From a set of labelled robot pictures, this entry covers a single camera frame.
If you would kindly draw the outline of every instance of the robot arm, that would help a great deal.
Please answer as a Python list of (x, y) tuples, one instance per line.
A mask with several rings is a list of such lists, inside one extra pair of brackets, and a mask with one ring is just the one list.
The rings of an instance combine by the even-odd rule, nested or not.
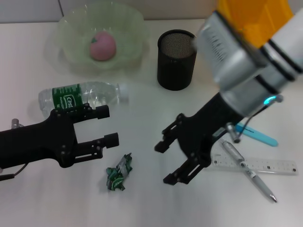
[(192, 117), (180, 114), (166, 128), (155, 151), (164, 153), (177, 139), (187, 161), (164, 183), (188, 184), (211, 164), (213, 144), (226, 132), (234, 142), (234, 125), (249, 120), (275, 101), (283, 88), (303, 72), (303, 9), (265, 45), (256, 49), (247, 43), (227, 20), (215, 11), (198, 34), (197, 50), (212, 66), (220, 92)]
[(74, 124), (109, 117), (107, 105), (93, 110), (88, 103), (66, 110), (52, 110), (44, 122), (22, 126), (13, 120), (12, 129), (0, 132), (0, 169), (25, 164), (16, 174), (0, 175), (0, 181), (14, 178), (28, 163), (51, 158), (63, 168), (103, 157), (103, 148), (119, 145), (118, 133), (78, 143)]

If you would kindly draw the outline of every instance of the led light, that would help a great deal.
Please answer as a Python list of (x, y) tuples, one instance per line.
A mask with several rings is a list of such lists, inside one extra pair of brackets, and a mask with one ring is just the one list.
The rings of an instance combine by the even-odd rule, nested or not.
[(264, 105), (268, 105), (270, 103), (270, 101), (273, 100), (273, 99), (275, 99), (275, 98), (276, 98), (276, 96), (269, 97), (268, 99), (266, 99), (264, 101)]

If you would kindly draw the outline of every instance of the white table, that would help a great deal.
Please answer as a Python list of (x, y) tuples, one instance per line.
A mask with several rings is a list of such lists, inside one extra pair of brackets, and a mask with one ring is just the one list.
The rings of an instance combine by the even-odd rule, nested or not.
[[(75, 125), (78, 142), (118, 132), (120, 146), (102, 159), (60, 168), (54, 160), (31, 163), (14, 180), (0, 182), (0, 225), (4, 227), (285, 227), (302, 226), (303, 177), (261, 175), (278, 199), (266, 199), (243, 173), (201, 171), (189, 185), (162, 179), (186, 158), (175, 142), (165, 154), (153, 150), (161, 131), (179, 113), (193, 115), (218, 88), (203, 61), (196, 61), (191, 85), (179, 92), (156, 80), (157, 40), (170, 29), (195, 33), (203, 20), (147, 21), (151, 31), (142, 62), (123, 70), (84, 73), (70, 68), (53, 44), (55, 23), (0, 25), (0, 131), (12, 118), (23, 125), (43, 120), (38, 92), (50, 87), (105, 81), (127, 83), (129, 108), (111, 117)], [(295, 160), (303, 171), (303, 84), (288, 87), (285, 101), (250, 126), (277, 139), (272, 148), (248, 137), (239, 145), (246, 157)], [(126, 190), (109, 192), (105, 169), (132, 152), (134, 170)], [(14, 173), (19, 167), (5, 170)]]

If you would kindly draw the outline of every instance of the pink ball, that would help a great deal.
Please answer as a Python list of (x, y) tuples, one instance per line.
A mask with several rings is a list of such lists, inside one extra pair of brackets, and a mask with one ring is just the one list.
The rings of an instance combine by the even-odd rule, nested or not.
[(116, 42), (108, 32), (98, 32), (90, 44), (90, 55), (98, 61), (106, 61), (116, 54)]

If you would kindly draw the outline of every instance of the cable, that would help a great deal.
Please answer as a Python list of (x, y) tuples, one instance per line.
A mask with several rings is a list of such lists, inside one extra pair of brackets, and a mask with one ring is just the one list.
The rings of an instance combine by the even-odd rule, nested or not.
[(21, 173), (21, 171), (24, 170), (25, 167), (27, 167), (27, 165), (28, 165), (28, 163), (26, 163), (21, 169), (19, 169), (19, 171), (16, 172), (16, 173), (14, 174), (14, 176), (17, 176), (19, 173)]
[(5, 181), (5, 180), (9, 180), (9, 179), (14, 179), (15, 176), (17, 176), (19, 173), (21, 173), (22, 170), (25, 169), (25, 167), (27, 167), (28, 163), (26, 163), (24, 166), (22, 166), (21, 169), (19, 169), (15, 174), (6, 174), (6, 175), (0, 175), (0, 181)]
[(248, 123), (251, 121), (251, 119), (255, 116), (257, 116), (259, 113), (261, 113), (262, 111), (266, 110), (268, 108), (268, 105), (262, 107), (262, 109), (260, 109), (258, 112), (256, 112), (254, 115), (252, 115), (244, 124), (242, 131), (239, 133), (238, 138), (240, 138), (240, 136), (243, 134), (245, 128), (247, 127)]

